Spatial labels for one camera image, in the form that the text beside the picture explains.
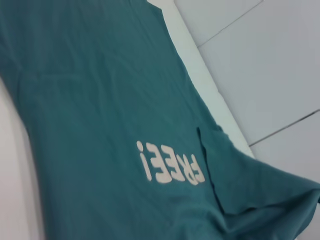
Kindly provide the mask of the teal shirt with FREE print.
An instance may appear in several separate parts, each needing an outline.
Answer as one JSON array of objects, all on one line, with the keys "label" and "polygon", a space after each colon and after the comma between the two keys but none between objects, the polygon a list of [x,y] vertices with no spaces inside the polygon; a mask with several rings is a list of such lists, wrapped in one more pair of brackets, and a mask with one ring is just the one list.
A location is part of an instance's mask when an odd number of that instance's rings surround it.
[{"label": "teal shirt with FREE print", "polygon": [[0,0],[47,240],[295,240],[320,183],[239,151],[147,0]]}]

